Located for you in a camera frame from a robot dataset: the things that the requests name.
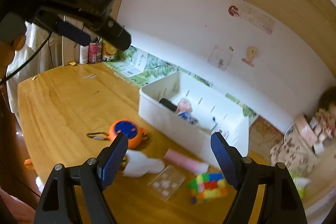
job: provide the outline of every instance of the blue disc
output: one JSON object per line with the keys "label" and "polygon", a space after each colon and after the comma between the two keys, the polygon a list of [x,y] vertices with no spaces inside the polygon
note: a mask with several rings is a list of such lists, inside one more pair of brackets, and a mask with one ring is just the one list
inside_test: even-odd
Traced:
{"label": "blue disc", "polygon": [[138,133],[135,124],[128,121],[118,122],[114,127],[114,131],[117,134],[119,134],[120,132],[126,134],[127,138],[129,139],[134,138]]}

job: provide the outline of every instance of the white storage basket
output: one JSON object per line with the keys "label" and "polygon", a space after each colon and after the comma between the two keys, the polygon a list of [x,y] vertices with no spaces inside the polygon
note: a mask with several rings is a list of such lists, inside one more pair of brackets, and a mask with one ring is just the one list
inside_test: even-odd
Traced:
{"label": "white storage basket", "polygon": [[[178,117],[177,113],[159,103],[162,98],[175,105],[181,98],[187,98],[192,105],[192,116],[199,123],[190,125]],[[143,86],[140,89],[139,116],[199,158],[219,167],[210,146],[209,131],[214,126],[212,117],[215,116],[228,144],[236,147],[242,156],[247,155],[249,121],[243,116],[241,107],[183,72]]]}

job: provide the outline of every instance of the white curtain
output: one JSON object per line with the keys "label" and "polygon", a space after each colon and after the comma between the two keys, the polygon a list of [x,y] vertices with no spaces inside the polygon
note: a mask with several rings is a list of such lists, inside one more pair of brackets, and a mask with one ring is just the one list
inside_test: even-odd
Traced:
{"label": "white curtain", "polygon": [[[35,24],[26,23],[26,44],[21,51],[15,52],[13,62],[7,68],[7,76],[19,68],[28,58],[40,47],[43,41],[47,38],[48,32],[39,28]],[[58,35],[52,34],[50,39],[51,56],[54,67],[59,64],[59,57],[57,52],[62,54],[62,51],[58,51],[58,45],[62,46],[62,38]],[[7,81],[7,92],[9,99],[9,106],[12,113],[15,114],[16,119],[20,124],[20,117],[17,103],[17,86],[20,82],[33,77],[43,71],[52,68],[48,43],[42,48],[40,53],[24,67],[20,72]]]}

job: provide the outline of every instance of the rubik's cube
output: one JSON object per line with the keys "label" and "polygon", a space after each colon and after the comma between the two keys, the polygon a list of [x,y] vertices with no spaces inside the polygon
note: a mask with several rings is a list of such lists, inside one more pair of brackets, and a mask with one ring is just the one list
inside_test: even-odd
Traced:
{"label": "rubik's cube", "polygon": [[222,173],[199,175],[189,183],[189,188],[193,204],[228,195],[228,188]]}

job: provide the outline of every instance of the wooden table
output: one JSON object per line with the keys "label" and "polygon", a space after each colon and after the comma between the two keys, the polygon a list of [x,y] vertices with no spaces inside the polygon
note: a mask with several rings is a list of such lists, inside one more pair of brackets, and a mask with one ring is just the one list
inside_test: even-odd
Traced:
{"label": "wooden table", "polygon": [[[195,158],[138,116],[139,88],[121,79],[104,64],[58,67],[28,79],[18,87],[22,131],[35,169],[45,182],[57,163],[81,165],[96,157],[107,141],[86,137],[88,132],[107,131],[118,119],[129,119],[150,133],[138,149],[153,158],[163,158],[172,148]],[[256,155],[250,155],[263,163]],[[192,205],[188,182],[190,172],[178,168],[185,182],[168,200],[161,201],[147,184],[155,175],[123,177],[119,172],[105,198],[119,223],[222,223],[236,191],[199,205]],[[84,223],[90,223],[79,186],[76,195]],[[258,191],[250,223],[258,218],[263,189]]]}

